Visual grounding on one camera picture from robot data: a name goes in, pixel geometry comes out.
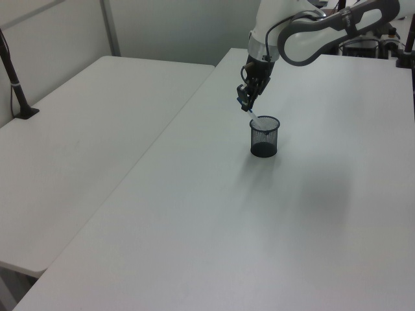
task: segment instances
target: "black cable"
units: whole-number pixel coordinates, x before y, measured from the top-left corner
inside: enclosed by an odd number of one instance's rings
[[[265,35],[265,48],[267,49],[267,61],[268,61],[268,70],[269,70],[269,72],[271,72],[271,55],[270,55],[270,47],[268,45],[268,36],[275,28],[277,28],[281,24],[285,23],[286,21],[289,21],[293,17],[294,16],[287,17],[287,18],[283,19],[282,21],[276,23],[274,26],[272,26],[270,28],[270,30],[268,30],[267,34]]]
[[[246,79],[245,79],[245,77],[244,77],[244,69],[245,69],[245,66],[243,66],[243,67],[241,68],[241,77],[242,77],[242,80],[246,83]]]
[[[366,42],[366,41],[373,41],[373,42],[380,43],[380,41],[378,39],[359,39],[359,40],[345,42],[345,43],[343,43],[342,45],[339,46],[339,49],[341,49],[341,48],[343,48],[347,45],[351,45],[351,44],[354,44],[354,43],[360,43],[360,42]]]
[[[333,15],[333,13],[336,12],[336,9],[338,8],[339,4],[340,4],[340,1],[337,1],[337,4],[335,5],[335,8],[330,12],[330,15]]]
[[[386,43],[389,43],[389,42],[398,42],[398,43],[402,44],[404,47],[407,47],[404,43],[400,42],[399,40],[386,39],[385,41],[386,41]]]
[[[13,119],[15,118],[14,112],[13,112],[13,87],[10,86],[10,110],[12,112]]]

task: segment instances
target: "mesh pen holder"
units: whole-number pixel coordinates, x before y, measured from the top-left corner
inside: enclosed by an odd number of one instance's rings
[[[272,157],[277,154],[278,128],[281,125],[276,118],[263,115],[258,117],[261,121],[259,128],[251,120],[251,153],[256,157]]]

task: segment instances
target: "white table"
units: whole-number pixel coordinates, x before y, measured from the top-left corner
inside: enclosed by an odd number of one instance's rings
[[[0,129],[0,266],[39,277],[212,72],[104,57]]]
[[[258,159],[235,100],[246,55],[226,55],[17,311],[414,310],[410,71],[278,62],[255,112],[280,119],[279,152]]]

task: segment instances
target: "equipment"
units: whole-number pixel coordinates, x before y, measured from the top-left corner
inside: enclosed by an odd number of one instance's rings
[[[242,109],[252,109],[280,56],[309,65],[333,46],[413,12],[414,0],[362,0],[328,17],[307,0],[262,0],[237,88]]]
[[[39,109],[32,108],[27,104],[25,94],[23,93],[23,90],[20,85],[20,81],[18,79],[18,76],[16,74],[16,71],[14,70],[12,60],[10,58],[10,51],[8,49],[8,45],[6,42],[6,39],[1,32],[0,29],[0,57],[3,61],[3,64],[5,66],[8,78],[10,79],[10,87],[14,90],[14,93],[16,94],[16,97],[18,98],[19,104],[20,104],[20,113],[18,113],[16,116],[13,115],[13,117],[17,119],[23,119],[27,120],[37,114],[39,112]]]

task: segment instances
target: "cable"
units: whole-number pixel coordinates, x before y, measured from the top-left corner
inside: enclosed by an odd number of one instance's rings
[[[338,8],[339,4],[340,4],[340,1],[337,1],[337,4],[335,5],[335,8],[330,12],[330,15],[333,15],[334,12],[336,12],[336,9]]]
[[[270,47],[268,45],[268,36],[275,28],[277,28],[281,24],[285,23],[286,21],[289,21],[293,17],[294,16],[287,17],[287,18],[283,19],[282,21],[280,21],[279,23],[276,23],[274,26],[272,26],[270,28],[270,30],[268,30],[267,34],[265,35],[265,47],[267,48],[267,60],[268,60],[268,70],[269,70],[269,72],[271,72],[271,55],[270,55]]]
[[[244,69],[245,69],[245,66],[243,66],[243,67],[241,68],[241,77],[242,77],[242,80],[246,83],[246,79],[245,79],[245,77],[244,77]]]
[[[374,42],[377,42],[377,43],[380,42],[377,39],[359,39],[359,40],[353,40],[353,41],[348,41],[348,42],[343,43],[342,45],[339,46],[339,49],[341,49],[341,48],[343,48],[343,47],[345,47],[347,45],[351,45],[351,44],[354,44],[354,43],[360,43],[360,42],[366,42],[366,41],[374,41]]]
[[[14,112],[13,112],[13,87],[10,86],[10,110],[12,112],[13,119],[15,118]]]

